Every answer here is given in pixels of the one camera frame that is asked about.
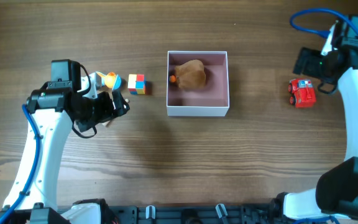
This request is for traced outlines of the brown plush toy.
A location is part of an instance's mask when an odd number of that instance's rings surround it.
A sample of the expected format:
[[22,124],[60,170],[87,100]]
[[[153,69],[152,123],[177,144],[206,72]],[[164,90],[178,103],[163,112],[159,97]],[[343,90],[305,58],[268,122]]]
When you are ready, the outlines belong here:
[[168,81],[182,90],[202,89],[206,85],[204,64],[200,60],[190,60],[182,65],[177,65],[173,69],[173,73],[169,75]]

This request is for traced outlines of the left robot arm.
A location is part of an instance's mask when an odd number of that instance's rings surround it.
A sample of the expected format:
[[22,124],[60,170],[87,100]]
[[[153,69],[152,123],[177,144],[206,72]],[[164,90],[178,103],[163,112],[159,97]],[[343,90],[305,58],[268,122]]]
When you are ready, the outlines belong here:
[[57,179],[68,135],[95,129],[130,107],[115,88],[118,76],[81,73],[73,60],[51,62],[51,78],[22,105],[27,139],[14,184],[0,211],[0,223],[119,223],[104,199],[79,200],[58,212]]

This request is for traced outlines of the red toy fire truck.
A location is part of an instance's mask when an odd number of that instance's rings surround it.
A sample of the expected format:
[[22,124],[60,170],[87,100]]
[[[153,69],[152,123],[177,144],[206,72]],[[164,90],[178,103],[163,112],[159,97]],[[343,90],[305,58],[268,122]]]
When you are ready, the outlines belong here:
[[316,95],[311,80],[295,78],[289,81],[289,102],[295,108],[310,108],[316,103]]

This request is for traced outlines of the orange blue duck toy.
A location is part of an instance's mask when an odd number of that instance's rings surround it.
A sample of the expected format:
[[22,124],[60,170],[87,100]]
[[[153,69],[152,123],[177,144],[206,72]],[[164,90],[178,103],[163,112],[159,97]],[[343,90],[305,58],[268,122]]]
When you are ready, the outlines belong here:
[[101,72],[95,72],[101,78],[101,86],[106,86],[112,90],[118,90],[121,87],[122,79],[114,72],[103,74]]

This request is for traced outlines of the pink open cardboard box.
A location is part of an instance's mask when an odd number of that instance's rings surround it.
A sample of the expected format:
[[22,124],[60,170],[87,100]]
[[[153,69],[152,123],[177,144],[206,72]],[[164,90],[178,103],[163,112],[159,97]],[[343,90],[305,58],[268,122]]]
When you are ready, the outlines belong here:
[[230,107],[226,51],[167,52],[168,116],[224,117]]

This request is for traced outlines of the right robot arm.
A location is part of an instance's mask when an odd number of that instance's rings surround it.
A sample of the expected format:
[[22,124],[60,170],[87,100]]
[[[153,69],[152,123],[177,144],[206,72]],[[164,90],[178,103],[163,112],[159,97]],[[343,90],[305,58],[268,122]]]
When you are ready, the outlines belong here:
[[323,174],[315,188],[280,193],[270,203],[270,222],[337,223],[358,220],[358,16],[336,14],[329,30],[317,30],[325,39],[321,50],[302,48],[293,71],[316,78],[341,94],[346,119],[346,155],[342,163]]

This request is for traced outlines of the white pig rattle drum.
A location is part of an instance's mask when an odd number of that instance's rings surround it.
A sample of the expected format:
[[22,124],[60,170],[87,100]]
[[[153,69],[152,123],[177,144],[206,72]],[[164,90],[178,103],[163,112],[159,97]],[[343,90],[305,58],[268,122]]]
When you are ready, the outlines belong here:
[[103,126],[104,126],[105,128],[108,128],[111,123],[112,123],[112,120],[107,121],[107,122],[104,122],[104,123],[103,123]]

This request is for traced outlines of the multicolour puzzle cube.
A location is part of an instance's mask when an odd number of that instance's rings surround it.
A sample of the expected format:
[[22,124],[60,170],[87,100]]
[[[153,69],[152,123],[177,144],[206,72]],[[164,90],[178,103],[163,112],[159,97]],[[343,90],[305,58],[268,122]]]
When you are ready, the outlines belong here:
[[129,74],[127,87],[132,95],[144,95],[146,89],[145,76],[143,74]]

